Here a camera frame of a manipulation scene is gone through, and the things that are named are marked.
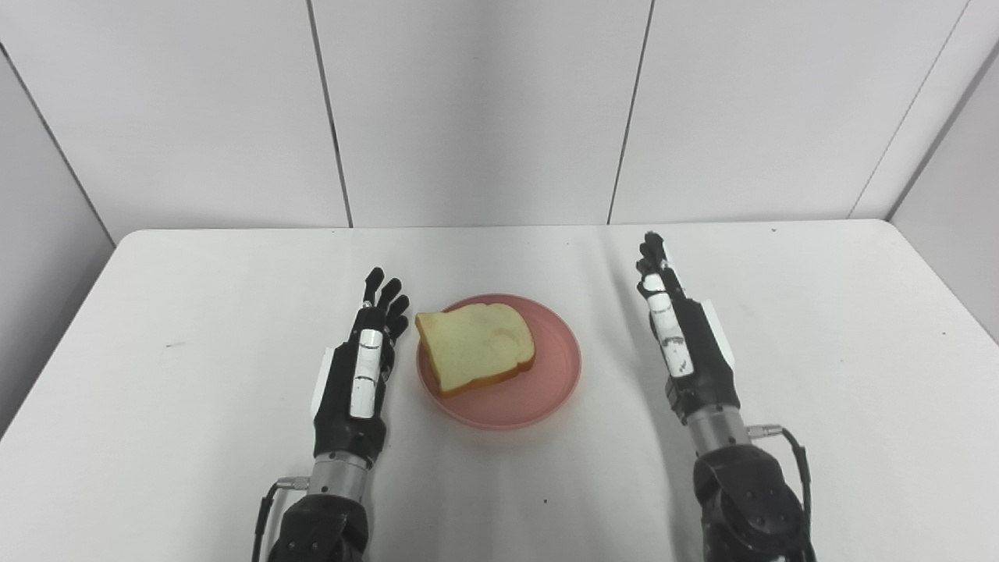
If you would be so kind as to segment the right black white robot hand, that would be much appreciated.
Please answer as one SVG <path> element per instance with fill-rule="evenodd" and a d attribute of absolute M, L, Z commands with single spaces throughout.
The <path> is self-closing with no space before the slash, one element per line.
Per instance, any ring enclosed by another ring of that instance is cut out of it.
<path fill-rule="evenodd" d="M 709 315 L 709 303 L 686 294 L 658 233 L 646 232 L 639 252 L 636 290 L 645 299 L 667 367 L 665 395 L 670 409 L 685 423 L 706 408 L 740 408 L 734 366 L 722 350 L 723 332 Z"/>

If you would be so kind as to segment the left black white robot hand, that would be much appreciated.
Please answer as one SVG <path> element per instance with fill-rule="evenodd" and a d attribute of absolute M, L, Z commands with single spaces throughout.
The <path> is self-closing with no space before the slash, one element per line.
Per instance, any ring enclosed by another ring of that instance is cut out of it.
<path fill-rule="evenodd" d="M 388 436 L 382 409 L 396 343 L 409 327 L 410 300 L 400 279 L 387 279 L 381 267 L 372 269 L 364 284 L 361 308 L 347 340 L 334 351 L 313 419 L 314 455 L 349 454 L 371 468 Z"/>

